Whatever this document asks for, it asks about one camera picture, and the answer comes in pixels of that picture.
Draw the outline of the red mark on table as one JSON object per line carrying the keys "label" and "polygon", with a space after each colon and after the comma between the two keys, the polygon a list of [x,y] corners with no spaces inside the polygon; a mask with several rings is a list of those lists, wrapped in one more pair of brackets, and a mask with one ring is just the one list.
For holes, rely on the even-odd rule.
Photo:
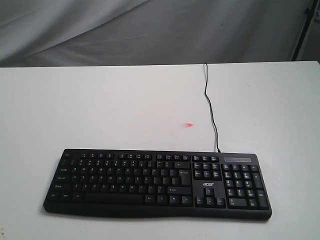
{"label": "red mark on table", "polygon": [[193,126],[194,126],[194,124],[192,124],[192,123],[184,123],[182,125],[183,128],[190,128],[190,127],[193,127]]}

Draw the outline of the black tripod stand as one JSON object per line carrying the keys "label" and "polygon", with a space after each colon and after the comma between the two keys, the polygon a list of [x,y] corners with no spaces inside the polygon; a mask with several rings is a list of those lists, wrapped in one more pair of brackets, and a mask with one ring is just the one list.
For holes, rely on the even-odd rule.
{"label": "black tripod stand", "polygon": [[313,25],[314,18],[316,16],[316,10],[320,4],[319,0],[312,0],[308,7],[305,8],[304,14],[304,22],[303,27],[298,35],[299,38],[297,40],[296,46],[294,48],[294,52],[291,57],[292,62],[300,61],[302,59],[310,29]]}

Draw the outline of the black acer keyboard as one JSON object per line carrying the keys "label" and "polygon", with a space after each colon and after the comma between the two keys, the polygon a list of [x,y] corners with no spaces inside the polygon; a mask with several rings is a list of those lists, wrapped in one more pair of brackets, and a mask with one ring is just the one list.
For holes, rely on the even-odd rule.
{"label": "black acer keyboard", "polygon": [[255,154],[198,151],[65,149],[43,207],[116,218],[272,215]]}

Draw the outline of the grey backdrop cloth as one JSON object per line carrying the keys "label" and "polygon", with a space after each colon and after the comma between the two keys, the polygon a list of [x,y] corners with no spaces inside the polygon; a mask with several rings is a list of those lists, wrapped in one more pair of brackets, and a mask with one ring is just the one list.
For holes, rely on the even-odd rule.
{"label": "grey backdrop cloth", "polygon": [[2,67],[291,61],[311,0],[3,0]]}

